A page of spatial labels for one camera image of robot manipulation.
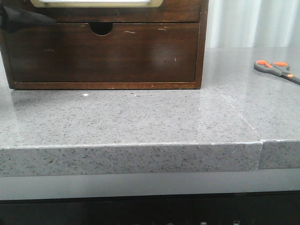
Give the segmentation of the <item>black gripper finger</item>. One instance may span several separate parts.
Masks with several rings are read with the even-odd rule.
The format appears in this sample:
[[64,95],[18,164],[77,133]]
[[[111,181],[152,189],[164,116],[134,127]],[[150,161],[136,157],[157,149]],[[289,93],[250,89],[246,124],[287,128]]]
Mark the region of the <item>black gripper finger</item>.
[[29,27],[56,25],[55,19],[46,15],[27,11],[18,7],[0,5],[0,28],[16,32]]

